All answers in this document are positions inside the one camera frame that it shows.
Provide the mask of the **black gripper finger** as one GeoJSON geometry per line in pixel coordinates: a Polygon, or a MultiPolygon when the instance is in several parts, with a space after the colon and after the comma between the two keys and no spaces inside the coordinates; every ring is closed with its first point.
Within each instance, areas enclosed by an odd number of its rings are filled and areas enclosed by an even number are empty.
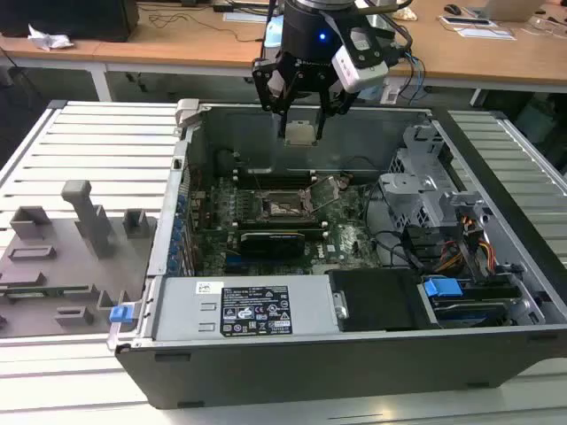
{"type": "Polygon", "coordinates": [[[324,130],[326,119],[335,115],[346,114],[355,100],[354,93],[348,93],[341,89],[337,94],[333,95],[328,87],[319,86],[318,94],[320,98],[320,108],[316,116],[316,138],[321,138],[324,130]]]}
{"type": "Polygon", "coordinates": [[[273,60],[256,58],[252,62],[252,78],[262,109],[280,117],[278,134],[286,132],[287,115],[295,96],[292,59],[291,55],[277,55],[273,60]]]}

